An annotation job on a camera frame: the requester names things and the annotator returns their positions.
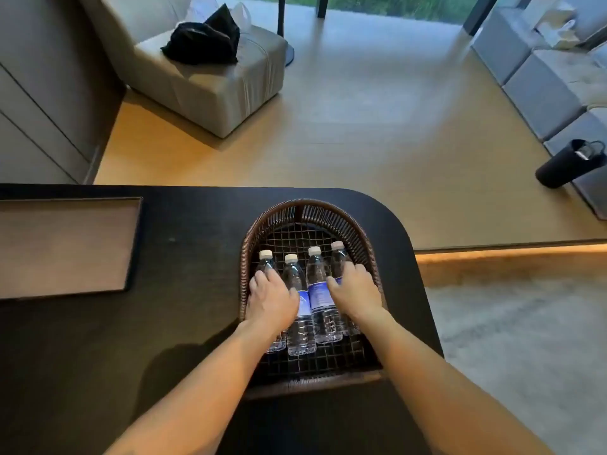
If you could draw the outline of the person's left hand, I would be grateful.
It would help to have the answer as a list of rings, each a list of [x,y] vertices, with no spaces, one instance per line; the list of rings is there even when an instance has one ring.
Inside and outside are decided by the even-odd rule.
[[[287,289],[288,298],[249,298],[245,321],[261,326],[274,337],[287,330],[297,316],[299,295],[295,289]]]

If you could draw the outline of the person's right hand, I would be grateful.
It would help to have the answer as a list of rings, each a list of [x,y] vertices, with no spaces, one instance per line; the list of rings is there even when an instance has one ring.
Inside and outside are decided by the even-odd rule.
[[[334,303],[340,312],[360,327],[383,309],[382,295],[372,275],[363,265],[345,262],[341,285],[345,291],[345,300]]]

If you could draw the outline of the clear plastic water bottle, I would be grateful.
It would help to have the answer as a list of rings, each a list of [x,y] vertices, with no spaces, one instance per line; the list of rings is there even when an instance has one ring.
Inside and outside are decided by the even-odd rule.
[[[340,342],[343,339],[343,322],[331,298],[327,280],[331,276],[328,263],[319,246],[308,249],[307,283],[311,316],[317,344]]]
[[[344,270],[344,263],[351,261],[345,245],[342,241],[331,243],[331,275],[341,284]],[[358,326],[345,313],[340,312],[342,319],[342,333],[344,336],[357,336],[360,334]]]
[[[285,256],[282,279],[287,289],[295,289],[299,295],[297,316],[286,332],[287,353],[290,357],[312,354],[316,351],[316,341],[307,279],[295,253]]]
[[[276,263],[274,261],[273,252],[270,250],[261,250],[259,252],[259,264],[256,270],[260,270],[263,273],[267,273],[269,269],[276,270]],[[267,350],[267,354],[272,354],[286,349],[286,332],[282,331],[275,341],[270,345]]]

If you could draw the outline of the person's left forearm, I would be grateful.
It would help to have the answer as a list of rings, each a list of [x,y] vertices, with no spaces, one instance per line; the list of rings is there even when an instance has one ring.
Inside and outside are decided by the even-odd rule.
[[[214,455],[279,330],[275,320],[259,318],[211,337],[205,358],[103,455]]]

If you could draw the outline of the person's right forearm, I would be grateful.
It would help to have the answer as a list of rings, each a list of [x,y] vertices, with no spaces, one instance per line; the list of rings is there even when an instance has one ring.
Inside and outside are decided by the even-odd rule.
[[[381,306],[350,313],[436,455],[555,455]]]

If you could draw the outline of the brown woven basket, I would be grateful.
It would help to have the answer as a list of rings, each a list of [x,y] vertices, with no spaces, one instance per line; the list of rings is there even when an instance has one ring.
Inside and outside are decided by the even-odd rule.
[[[329,258],[330,242],[342,241],[354,264],[362,264],[383,295],[375,252],[360,224],[345,210],[318,199],[292,199],[262,213],[245,235],[240,251],[239,321],[244,321],[249,280],[259,263],[259,252],[272,250],[277,270],[287,253],[307,252],[319,246]],[[286,351],[265,354],[255,369],[245,400],[328,390],[373,382],[383,367],[364,335],[320,345],[313,354],[290,357]]]

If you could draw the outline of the grey rug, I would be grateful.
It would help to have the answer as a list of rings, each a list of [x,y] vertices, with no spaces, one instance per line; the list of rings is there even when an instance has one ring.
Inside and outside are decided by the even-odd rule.
[[[607,455],[607,276],[425,287],[449,363],[558,455]]]

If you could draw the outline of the brown leather tray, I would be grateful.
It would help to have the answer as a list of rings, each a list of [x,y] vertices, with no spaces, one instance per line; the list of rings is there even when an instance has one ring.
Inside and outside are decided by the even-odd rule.
[[[123,292],[142,197],[0,199],[0,301]]]

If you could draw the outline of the black floor lamp stand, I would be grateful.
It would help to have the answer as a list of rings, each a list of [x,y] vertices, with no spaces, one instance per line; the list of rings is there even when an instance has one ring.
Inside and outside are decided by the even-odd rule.
[[[286,0],[277,0],[278,15],[277,15],[277,35],[284,39],[284,23],[285,23],[285,6]],[[294,49],[287,42],[285,53],[285,67],[289,66],[294,60]]]

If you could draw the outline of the black garment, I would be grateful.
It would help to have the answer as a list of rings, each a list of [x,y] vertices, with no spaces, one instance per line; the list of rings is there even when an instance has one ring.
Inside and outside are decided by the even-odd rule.
[[[234,65],[239,40],[240,29],[222,5],[204,22],[178,23],[161,51],[169,60],[185,65]]]

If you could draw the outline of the grey sofa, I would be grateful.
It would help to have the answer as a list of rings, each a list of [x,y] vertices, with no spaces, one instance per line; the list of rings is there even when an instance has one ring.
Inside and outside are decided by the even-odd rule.
[[[575,10],[579,45],[551,49],[534,29],[550,9]],[[549,160],[573,139],[607,146],[607,0],[520,0],[496,7],[472,47]],[[568,184],[607,221],[607,164]]]

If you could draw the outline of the grey cabinet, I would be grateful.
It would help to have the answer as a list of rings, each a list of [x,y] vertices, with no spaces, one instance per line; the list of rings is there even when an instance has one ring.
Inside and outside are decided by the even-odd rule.
[[[0,183],[93,183],[124,95],[80,0],[0,0]]]

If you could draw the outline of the beige tissue box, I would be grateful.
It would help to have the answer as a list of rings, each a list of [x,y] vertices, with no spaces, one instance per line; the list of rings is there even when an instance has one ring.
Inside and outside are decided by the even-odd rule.
[[[550,9],[542,15],[534,29],[551,49],[569,50],[581,43],[575,32],[574,9]]]

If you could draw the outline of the dark window frame post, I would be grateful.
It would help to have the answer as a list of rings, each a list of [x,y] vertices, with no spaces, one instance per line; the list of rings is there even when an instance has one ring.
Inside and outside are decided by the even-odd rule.
[[[487,19],[498,0],[477,0],[468,14],[463,29],[470,37],[474,37]]]

